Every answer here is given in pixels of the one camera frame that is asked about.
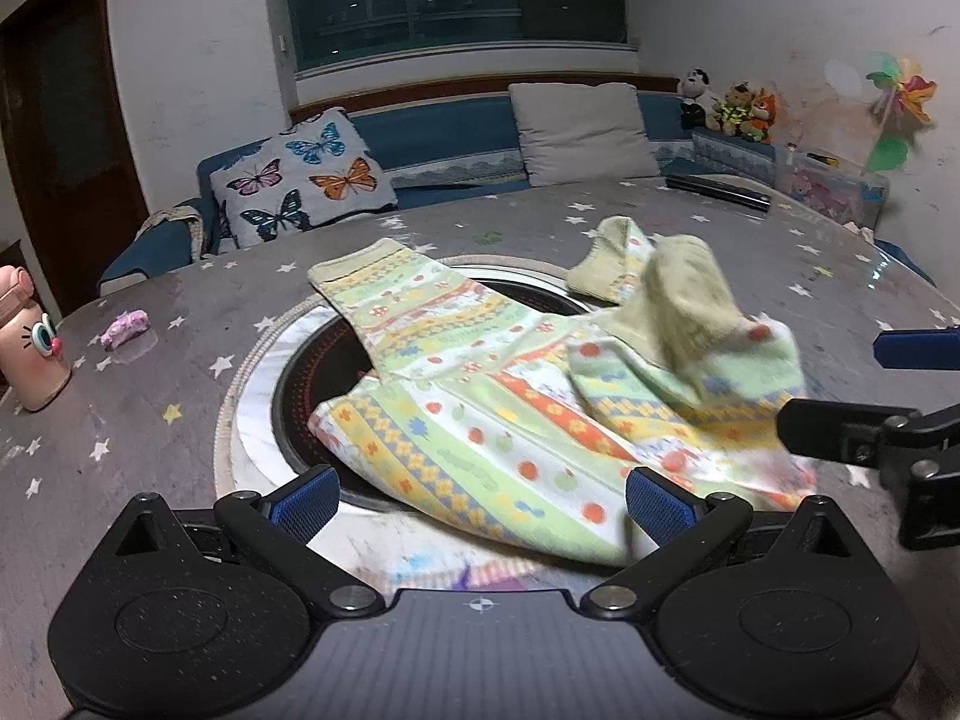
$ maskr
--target pink butterfly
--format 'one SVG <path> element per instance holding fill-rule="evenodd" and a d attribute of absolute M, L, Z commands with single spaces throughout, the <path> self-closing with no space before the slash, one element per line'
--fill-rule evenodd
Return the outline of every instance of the pink butterfly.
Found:
<path fill-rule="evenodd" d="M 230 181 L 227 186 L 230 189 L 239 190 L 240 194 L 246 197 L 249 194 L 256 194 L 261 189 L 275 187 L 282 180 L 283 176 L 280 175 L 280 158 L 277 157 L 277 159 L 267 162 L 267 167 L 264 167 L 262 172 L 234 179 Z"/>

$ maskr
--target door frame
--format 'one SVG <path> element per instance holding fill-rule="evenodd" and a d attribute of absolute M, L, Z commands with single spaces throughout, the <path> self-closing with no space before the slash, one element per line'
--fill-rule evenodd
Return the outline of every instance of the door frame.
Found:
<path fill-rule="evenodd" d="M 10 60 L 10 41 L 17 30 L 22 28 L 24 23 L 30 19 L 37 18 L 44 10 L 55 6 L 60 0 L 27 0 L 11 13 L 2 23 L 0 23 L 0 85 L 2 85 L 2 99 L 0 100 L 0 134 L 3 137 L 4 151 L 6 152 L 7 162 L 10 166 L 11 180 L 13 180 L 13 189 L 16 194 L 17 204 L 20 207 L 20 213 L 23 215 L 26 226 L 26 234 L 29 237 L 35 252 L 37 260 L 40 261 L 40 269 L 50 285 L 50 290 L 54 295 L 56 303 L 61 306 L 61 312 L 64 311 L 64 304 L 69 304 L 65 290 L 68 288 L 61 282 L 58 270 L 51 263 L 56 261 L 58 252 L 51 247 L 50 242 L 44 240 L 42 234 L 34 235 L 32 231 L 40 229 L 44 223 L 44 210 L 42 208 L 32 207 L 30 203 L 30 181 L 27 177 L 29 167 L 21 163 L 16 148 L 9 148 L 8 144 L 14 142 L 14 123 L 16 122 L 16 111 L 10 105 L 10 95 L 8 91 L 8 60 Z M 127 132 L 127 125 L 123 118 L 123 110 L 120 107 L 120 95 L 116 84 L 116 71 L 113 66 L 113 50 L 110 45 L 109 33 L 109 14 L 107 13 L 107 0 L 94 0 L 97 22 L 99 26 L 100 47 L 104 54 L 104 69 L 109 76 L 107 80 L 107 115 L 110 123 L 116 132 L 122 136 L 121 146 L 121 169 L 130 185 L 131 196 L 128 202 L 136 206 L 138 214 L 142 218 L 147 218 L 149 210 L 143 196 L 143 188 L 140 184 L 140 176 L 136 171 L 136 164 L 133 162 L 133 152 L 131 151 L 130 135 Z"/>

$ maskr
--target blue gripper pad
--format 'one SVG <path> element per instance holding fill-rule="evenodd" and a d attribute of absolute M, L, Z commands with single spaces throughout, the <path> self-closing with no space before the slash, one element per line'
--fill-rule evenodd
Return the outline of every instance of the blue gripper pad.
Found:
<path fill-rule="evenodd" d="M 676 485 L 661 479 L 663 485 L 640 473 L 639 469 L 633 469 L 627 477 L 627 512 L 657 546 L 663 546 L 697 521 L 697 511 L 692 504 L 696 497 L 677 488 L 690 499 L 681 500 L 679 495 L 668 490 Z"/>
<path fill-rule="evenodd" d="M 874 341 L 874 359 L 886 368 L 960 370 L 960 328 L 888 330 Z"/>
<path fill-rule="evenodd" d="M 283 493 L 284 488 L 277 490 Z M 297 485 L 291 493 L 280 499 L 273 496 L 267 513 L 272 524 L 285 533 L 306 544 L 330 522 L 340 504 L 340 479 L 337 472 L 328 467 L 312 479 Z"/>

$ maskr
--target metal screw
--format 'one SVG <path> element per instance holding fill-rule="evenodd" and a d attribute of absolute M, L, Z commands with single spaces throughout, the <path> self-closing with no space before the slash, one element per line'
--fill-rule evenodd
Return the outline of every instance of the metal screw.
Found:
<path fill-rule="evenodd" d="M 590 600 L 605 610 L 619 611 L 637 603 L 637 594 L 619 584 L 604 584 L 590 591 Z"/>
<path fill-rule="evenodd" d="M 347 584 L 330 593 L 330 603 L 344 611 L 359 611 L 368 608 L 376 601 L 376 593 L 369 587 Z"/>
<path fill-rule="evenodd" d="M 910 466 L 910 473 L 917 479 L 929 479 L 940 473 L 940 464 L 935 460 L 918 460 Z"/>

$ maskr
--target pink crumpled object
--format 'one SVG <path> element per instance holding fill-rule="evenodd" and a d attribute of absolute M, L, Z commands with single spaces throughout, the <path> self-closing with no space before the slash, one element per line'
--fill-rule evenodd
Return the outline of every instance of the pink crumpled object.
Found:
<path fill-rule="evenodd" d="M 104 349 L 115 349 L 149 329 L 150 317 L 146 311 L 125 311 L 107 327 L 107 332 L 100 336 L 100 343 Z"/>

